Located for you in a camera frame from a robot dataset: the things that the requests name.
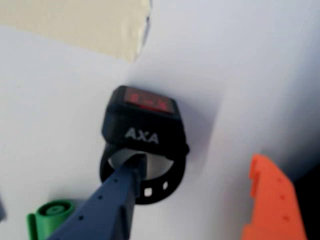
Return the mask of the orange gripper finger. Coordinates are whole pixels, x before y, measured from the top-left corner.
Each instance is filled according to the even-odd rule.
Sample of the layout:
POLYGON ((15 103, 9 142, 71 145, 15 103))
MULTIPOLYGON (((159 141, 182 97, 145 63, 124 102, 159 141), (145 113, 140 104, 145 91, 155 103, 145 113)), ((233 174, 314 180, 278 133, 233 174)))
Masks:
POLYGON ((252 181, 251 221, 242 240, 306 240, 296 191, 290 179, 263 154, 254 154, 248 173, 252 181))

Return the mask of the blue-grey gripper finger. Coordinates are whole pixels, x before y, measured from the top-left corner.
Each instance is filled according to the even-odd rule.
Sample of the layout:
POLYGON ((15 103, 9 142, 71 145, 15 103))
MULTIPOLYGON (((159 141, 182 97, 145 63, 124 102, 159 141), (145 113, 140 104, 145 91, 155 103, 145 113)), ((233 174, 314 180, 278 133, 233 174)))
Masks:
POLYGON ((143 153, 117 168, 51 236, 51 240, 128 240, 147 172, 143 153))

